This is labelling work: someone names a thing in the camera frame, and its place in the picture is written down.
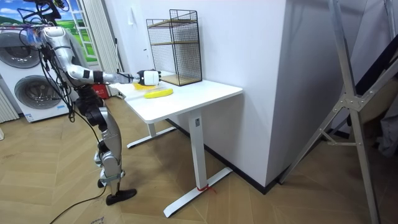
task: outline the washing machine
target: washing machine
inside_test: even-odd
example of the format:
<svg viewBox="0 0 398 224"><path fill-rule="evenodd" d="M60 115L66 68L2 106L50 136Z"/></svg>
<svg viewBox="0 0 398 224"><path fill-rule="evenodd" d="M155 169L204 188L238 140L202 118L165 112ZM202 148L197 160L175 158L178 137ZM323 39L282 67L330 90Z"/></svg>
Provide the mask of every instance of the washing machine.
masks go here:
<svg viewBox="0 0 398 224"><path fill-rule="evenodd" d="M43 74L39 53L27 47L26 34L19 30L0 30L0 72L8 89L17 101L29 122L68 113L66 104L60 99Z"/></svg>

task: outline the humanoid robot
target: humanoid robot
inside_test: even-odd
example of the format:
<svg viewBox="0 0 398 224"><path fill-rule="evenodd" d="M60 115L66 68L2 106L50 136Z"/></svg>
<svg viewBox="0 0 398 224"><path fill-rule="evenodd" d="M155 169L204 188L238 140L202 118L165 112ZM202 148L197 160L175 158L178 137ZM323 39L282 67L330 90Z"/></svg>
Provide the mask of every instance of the humanoid robot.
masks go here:
<svg viewBox="0 0 398 224"><path fill-rule="evenodd" d="M75 38L63 27L57 26L55 19L60 19L56 7L63 7L62 0L25 0L36 3L37 12L22 17L25 21L31 16L39 16L43 25L25 26L24 29L34 29L36 34L36 46L44 59L45 68L49 70L47 63L51 64L57 77L64 85L73 88L78 99L75 103L80 114L87 118L92 126L98 126L102 139L98 143L98 152L95 162L102 167L98 180L98 187L109 185L111 194L106 198L106 204L127 200L137 193L136 189L120 190L120 180L124 175L121 157L121 134L118 124L108 111L104 101L95 93L93 84L112 83L140 83L141 85L157 85L159 72L149 70L140 71L137 74L128 73L104 73L82 67L85 59L82 49Z"/></svg>

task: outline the white desk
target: white desk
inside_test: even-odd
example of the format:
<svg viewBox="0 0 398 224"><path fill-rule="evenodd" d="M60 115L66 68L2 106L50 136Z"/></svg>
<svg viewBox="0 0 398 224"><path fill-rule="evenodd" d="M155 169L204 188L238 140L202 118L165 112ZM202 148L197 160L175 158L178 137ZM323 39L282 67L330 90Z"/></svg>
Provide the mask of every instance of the white desk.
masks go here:
<svg viewBox="0 0 398 224"><path fill-rule="evenodd" d="M160 134L165 134L175 129L175 127L172 127L156 133L154 123L170 118L171 116L188 112L188 123L191 135L193 165L195 168L197 188L191 190L167 206L164 210L166 217L171 216L171 214L176 212L186 203L204 192L208 186L212 186L232 171L227 167L219 171L213 177L210 177L208 180L206 178L205 150L203 147L203 130L201 126L201 107L241 94L243 92L242 88L207 80L185 86L175 86L166 82L161 82L161 87L172 88L174 93L170 96L145 99L143 95L146 91L137 91L134 89L132 84L114 84L112 86L117 88L125 96L124 100L126 103L148 125L150 135L128 144L128 147L134 147L137 144L143 143L159 136Z"/></svg>

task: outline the desk leg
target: desk leg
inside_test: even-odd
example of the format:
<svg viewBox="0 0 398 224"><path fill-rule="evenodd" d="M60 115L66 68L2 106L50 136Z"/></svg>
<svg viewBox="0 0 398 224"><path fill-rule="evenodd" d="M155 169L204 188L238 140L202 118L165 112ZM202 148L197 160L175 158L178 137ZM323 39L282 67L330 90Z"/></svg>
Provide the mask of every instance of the desk leg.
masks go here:
<svg viewBox="0 0 398 224"><path fill-rule="evenodd" d="M157 133L156 130L155 130L155 125L154 125L154 124L147 124L147 125L148 125L149 136L144 137L144 138L142 138L142 139L140 139L140 140L137 140L137 141L134 141L134 142L128 144L128 145L127 145L127 148L131 148L131 147L137 146L137 145L139 145L139 144L142 144L142 143L144 143L144 142L147 142L147 141L149 141L149 140L151 140L151 139L154 139L154 138L156 138L156 137L158 137L158 136L161 136L161 135L163 135L163 134L166 134L166 133L169 132L169 131L173 131L173 130L176 129L175 127L171 127L171 128L167 128L167 129L165 129L165 130L163 130L163 131L159 131L159 132Z"/></svg>
<svg viewBox="0 0 398 224"><path fill-rule="evenodd" d="M207 180L206 177L206 163L205 163L205 148L203 145L203 130L201 121L200 109L193 110L188 113L189 132L191 135L193 166L195 169L195 179L197 187L186 193L184 196L177 199L165 208L164 215L168 218L177 210L181 209L188 202L207 190L208 186L212 186L228 175L232 170L229 167L219 171L213 177Z"/></svg>

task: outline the black metal rack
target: black metal rack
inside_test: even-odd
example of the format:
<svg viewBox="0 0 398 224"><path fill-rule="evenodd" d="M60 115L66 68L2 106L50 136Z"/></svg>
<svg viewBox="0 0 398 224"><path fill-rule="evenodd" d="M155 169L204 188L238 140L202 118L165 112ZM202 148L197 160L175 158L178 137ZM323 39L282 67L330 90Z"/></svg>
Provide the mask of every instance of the black metal rack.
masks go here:
<svg viewBox="0 0 398 224"><path fill-rule="evenodd" d="M202 81L197 12L171 9L170 19L147 19L155 69L178 85Z"/></svg>

